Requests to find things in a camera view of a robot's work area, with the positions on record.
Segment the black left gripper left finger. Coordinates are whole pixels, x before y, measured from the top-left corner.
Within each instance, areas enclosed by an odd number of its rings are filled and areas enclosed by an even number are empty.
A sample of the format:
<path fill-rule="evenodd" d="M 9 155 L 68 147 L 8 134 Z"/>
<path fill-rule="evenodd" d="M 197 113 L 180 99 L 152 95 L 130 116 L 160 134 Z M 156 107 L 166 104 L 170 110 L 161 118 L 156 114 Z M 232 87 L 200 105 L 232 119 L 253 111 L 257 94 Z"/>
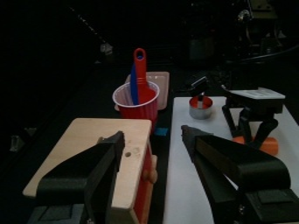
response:
<path fill-rule="evenodd" d="M 124 133 L 104 138 L 41 178 L 36 224 L 108 224 Z"/>

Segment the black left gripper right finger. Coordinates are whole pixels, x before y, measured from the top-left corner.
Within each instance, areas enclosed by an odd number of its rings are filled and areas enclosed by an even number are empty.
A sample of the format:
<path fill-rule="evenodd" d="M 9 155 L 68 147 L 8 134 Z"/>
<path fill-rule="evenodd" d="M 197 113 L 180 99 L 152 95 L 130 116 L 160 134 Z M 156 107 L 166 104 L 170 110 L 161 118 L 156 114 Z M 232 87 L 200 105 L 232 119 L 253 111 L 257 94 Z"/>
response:
<path fill-rule="evenodd" d="M 214 224 L 292 222 L 291 177 L 281 160 L 188 125 L 181 126 L 181 141 Z"/>

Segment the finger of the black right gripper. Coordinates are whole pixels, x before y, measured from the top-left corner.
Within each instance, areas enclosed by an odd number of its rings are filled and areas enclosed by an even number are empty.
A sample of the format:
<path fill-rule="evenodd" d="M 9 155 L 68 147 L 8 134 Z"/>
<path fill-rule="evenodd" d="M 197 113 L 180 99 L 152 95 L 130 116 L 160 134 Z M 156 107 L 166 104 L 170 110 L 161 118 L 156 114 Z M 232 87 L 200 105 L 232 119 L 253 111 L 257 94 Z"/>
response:
<path fill-rule="evenodd" d="M 253 136 L 249 128 L 251 122 L 260 122 Z M 243 108 L 239 113 L 237 126 L 245 145 L 253 149 L 259 149 L 269 133 L 277 127 L 277 120 L 275 119 L 273 113 L 259 114 L 252 112 L 248 108 Z"/>
<path fill-rule="evenodd" d="M 227 105 L 224 105 L 221 107 L 221 112 L 227 121 L 227 125 L 228 125 L 228 130 L 229 130 L 229 134 L 232 137 L 237 136 L 239 130 L 237 130 L 237 126 L 235 125 L 233 119 L 232 119 L 232 115 L 229 112 L 229 107 Z"/>

